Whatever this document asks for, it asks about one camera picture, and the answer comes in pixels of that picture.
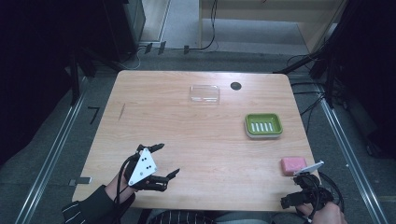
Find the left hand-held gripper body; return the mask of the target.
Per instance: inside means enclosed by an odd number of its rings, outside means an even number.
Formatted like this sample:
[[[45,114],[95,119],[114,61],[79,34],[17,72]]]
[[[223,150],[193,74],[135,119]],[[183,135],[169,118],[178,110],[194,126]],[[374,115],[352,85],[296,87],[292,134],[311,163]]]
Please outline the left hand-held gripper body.
[[[147,147],[139,145],[136,153],[129,159],[124,172],[128,185],[136,190],[165,191],[169,179],[156,176],[157,165]]]

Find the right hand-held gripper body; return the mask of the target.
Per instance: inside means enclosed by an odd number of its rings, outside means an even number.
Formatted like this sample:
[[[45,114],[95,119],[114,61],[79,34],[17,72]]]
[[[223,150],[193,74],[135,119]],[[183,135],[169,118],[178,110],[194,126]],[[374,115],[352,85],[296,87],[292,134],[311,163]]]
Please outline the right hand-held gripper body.
[[[325,204],[331,200],[331,193],[320,185],[319,178],[314,175],[323,164],[324,161],[319,161],[293,173],[293,181],[302,188],[308,203]]]

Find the pink soap bar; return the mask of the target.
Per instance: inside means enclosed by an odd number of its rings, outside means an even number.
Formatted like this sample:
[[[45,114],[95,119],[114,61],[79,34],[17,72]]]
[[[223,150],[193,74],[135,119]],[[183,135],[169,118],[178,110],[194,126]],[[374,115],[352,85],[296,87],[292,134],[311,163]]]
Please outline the pink soap bar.
[[[282,173],[285,176],[293,176],[295,172],[305,168],[306,161],[302,157],[285,157],[280,161]]]

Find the green soap dish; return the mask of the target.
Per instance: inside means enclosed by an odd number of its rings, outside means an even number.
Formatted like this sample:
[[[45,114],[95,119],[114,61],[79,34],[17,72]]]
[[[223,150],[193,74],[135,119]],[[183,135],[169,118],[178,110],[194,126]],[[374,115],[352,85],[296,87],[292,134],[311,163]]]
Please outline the green soap dish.
[[[274,113],[247,114],[245,128],[252,139],[278,138],[283,133],[280,118]]]

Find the person's right hand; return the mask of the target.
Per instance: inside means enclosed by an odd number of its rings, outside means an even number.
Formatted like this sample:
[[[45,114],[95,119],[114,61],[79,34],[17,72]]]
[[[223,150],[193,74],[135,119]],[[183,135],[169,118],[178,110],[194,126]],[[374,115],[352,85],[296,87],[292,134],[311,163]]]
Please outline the person's right hand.
[[[296,208],[306,216],[314,212],[314,208],[311,204],[297,205]],[[326,203],[322,209],[318,210],[312,217],[309,217],[309,219],[311,220],[311,224],[347,224],[345,215],[340,207],[331,202]]]

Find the person's left hand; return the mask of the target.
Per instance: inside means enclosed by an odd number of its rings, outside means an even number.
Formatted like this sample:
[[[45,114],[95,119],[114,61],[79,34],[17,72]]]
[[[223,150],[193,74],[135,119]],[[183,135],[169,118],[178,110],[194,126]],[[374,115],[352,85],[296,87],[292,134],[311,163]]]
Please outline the person's left hand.
[[[119,203],[126,202],[135,193],[135,189],[128,185],[127,180],[120,173],[116,173],[116,176],[106,185],[105,191],[112,201],[118,199]]]

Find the person's striped shirt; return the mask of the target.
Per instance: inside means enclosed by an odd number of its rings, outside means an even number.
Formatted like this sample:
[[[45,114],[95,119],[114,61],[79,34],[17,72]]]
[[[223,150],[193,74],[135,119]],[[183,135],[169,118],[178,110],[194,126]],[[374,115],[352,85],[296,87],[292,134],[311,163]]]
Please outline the person's striped shirt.
[[[150,218],[147,224],[217,224],[217,222],[199,212],[167,210]]]

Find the person's blue jeans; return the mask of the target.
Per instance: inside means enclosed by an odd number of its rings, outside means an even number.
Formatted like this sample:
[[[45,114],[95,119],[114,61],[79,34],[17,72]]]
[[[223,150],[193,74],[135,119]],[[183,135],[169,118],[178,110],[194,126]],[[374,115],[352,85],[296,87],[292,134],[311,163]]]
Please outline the person's blue jeans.
[[[225,212],[214,218],[217,224],[270,224],[270,215],[265,212]]]

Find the clear plastic container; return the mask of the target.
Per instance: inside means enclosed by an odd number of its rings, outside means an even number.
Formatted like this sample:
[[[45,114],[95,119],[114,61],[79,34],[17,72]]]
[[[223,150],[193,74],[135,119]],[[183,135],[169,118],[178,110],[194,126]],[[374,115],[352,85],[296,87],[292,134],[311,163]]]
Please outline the clear plastic container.
[[[218,105],[219,87],[216,85],[192,85],[189,100],[199,105]]]

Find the black metal stand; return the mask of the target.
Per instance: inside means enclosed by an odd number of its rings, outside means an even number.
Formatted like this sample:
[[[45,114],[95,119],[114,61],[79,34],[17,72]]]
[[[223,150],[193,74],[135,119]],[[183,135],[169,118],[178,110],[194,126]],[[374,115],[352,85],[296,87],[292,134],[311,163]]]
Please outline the black metal stand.
[[[96,60],[111,68],[112,70],[119,72],[124,69],[122,65],[116,62],[112,62],[105,57],[99,55],[97,52],[88,48],[71,48],[69,52],[69,63],[70,63],[70,77],[71,77],[71,91],[72,101],[71,105],[76,105],[80,98],[80,87],[79,87],[79,75],[78,69],[81,68],[86,77],[93,77],[95,75],[95,68],[92,64],[92,60]]]
[[[296,69],[313,62],[314,65],[309,71],[309,76],[313,79],[325,76],[325,93],[324,98],[330,108],[333,108],[332,88],[335,79],[335,46],[338,42],[340,34],[334,30],[330,37],[313,53],[303,56],[303,58],[292,65],[274,71],[274,74],[289,74]]]

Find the dark cabinet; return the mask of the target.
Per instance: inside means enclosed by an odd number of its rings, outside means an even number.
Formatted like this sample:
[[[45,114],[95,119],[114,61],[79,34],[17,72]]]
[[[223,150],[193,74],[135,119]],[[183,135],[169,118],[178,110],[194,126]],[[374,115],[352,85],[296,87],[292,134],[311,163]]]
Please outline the dark cabinet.
[[[142,0],[103,0],[110,30],[109,59],[121,62],[136,54],[146,22]]]

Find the light wooden shelf unit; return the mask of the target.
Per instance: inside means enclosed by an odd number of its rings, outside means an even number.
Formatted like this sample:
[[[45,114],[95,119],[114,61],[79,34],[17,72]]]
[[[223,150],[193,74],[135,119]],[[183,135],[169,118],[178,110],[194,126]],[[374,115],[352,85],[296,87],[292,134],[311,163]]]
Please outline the light wooden shelf unit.
[[[217,18],[297,22],[309,52],[318,50],[348,0],[217,0]]]

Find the metal floor rail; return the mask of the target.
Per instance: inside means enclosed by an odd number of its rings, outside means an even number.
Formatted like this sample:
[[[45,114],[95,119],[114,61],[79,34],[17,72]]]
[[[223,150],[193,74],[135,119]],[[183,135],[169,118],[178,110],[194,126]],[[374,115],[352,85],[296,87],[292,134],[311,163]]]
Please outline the metal floor rail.
[[[87,77],[84,77],[81,80],[79,86],[80,96],[78,97],[76,102],[68,109],[62,126],[59,132],[57,132],[55,140],[51,145],[49,154],[44,160],[33,186],[28,191],[28,195],[14,224],[30,223],[33,214],[38,206],[38,203],[42,198],[45,188],[49,183],[50,176],[55,168],[55,165],[60,158],[68,135],[71,132],[71,129],[85,100],[85,95],[89,83],[90,80]]]
[[[355,155],[354,148],[350,144],[347,134],[342,127],[334,109],[326,103],[325,100],[321,101],[322,110],[330,123],[332,131],[338,142],[339,147],[346,160],[346,164],[352,177],[357,185],[359,193],[363,202],[368,210],[370,217],[374,224],[390,224],[389,220],[383,210],[375,191],[370,184],[366,174],[364,173],[357,156]]]

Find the small silver metal bracket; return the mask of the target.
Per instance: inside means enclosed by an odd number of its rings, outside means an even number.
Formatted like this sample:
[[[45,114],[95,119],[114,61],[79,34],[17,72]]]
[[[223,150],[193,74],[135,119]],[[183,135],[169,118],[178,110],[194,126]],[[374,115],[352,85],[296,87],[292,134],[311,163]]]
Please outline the small silver metal bracket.
[[[89,176],[78,177],[77,179],[70,179],[68,185],[74,187],[77,185],[87,185],[90,184],[92,179]]]

